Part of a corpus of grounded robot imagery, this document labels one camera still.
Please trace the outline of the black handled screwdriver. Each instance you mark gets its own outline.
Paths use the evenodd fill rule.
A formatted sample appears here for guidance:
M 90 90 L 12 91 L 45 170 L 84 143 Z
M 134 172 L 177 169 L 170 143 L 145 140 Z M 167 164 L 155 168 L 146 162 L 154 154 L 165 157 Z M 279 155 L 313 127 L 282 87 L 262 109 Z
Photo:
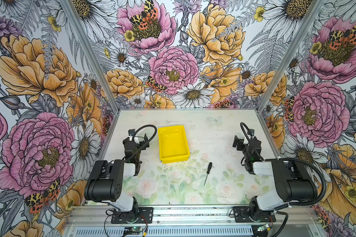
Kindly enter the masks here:
M 204 185 L 206 185 L 206 182 L 207 182 L 208 176 L 210 174 L 210 171 L 212 169 L 212 166 L 213 166 L 213 163 L 209 162 L 208 167 L 207 167 L 207 171 L 206 171 L 206 177 L 205 177 Z

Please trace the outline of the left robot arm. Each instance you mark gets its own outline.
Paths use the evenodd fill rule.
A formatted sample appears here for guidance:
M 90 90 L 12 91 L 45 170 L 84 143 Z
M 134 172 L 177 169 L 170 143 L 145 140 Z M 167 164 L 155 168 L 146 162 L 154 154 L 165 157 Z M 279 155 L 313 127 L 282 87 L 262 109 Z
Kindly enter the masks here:
M 136 198 L 123 191 L 123 180 L 138 176 L 141 151 L 149 147 L 147 135 L 139 137 L 136 133 L 129 130 L 123 140 L 124 158 L 95 162 L 84 189 L 86 200 L 113 208 L 112 224 L 135 223 L 141 217 Z

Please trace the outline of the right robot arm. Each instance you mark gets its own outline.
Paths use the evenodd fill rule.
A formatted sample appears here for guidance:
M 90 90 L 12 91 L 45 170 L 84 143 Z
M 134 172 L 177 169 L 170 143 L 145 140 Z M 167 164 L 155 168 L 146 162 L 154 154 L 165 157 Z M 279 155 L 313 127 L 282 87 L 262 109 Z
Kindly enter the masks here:
M 241 165 L 251 175 L 268 176 L 274 179 L 272 190 L 250 198 L 247 208 L 235 208 L 235 219 L 250 222 L 274 220 L 274 212 L 292 204 L 309 205 L 318 196 L 317 188 L 306 167 L 300 161 L 283 159 L 262 159 L 262 142 L 250 132 L 247 137 L 234 137 L 232 146 L 244 155 Z

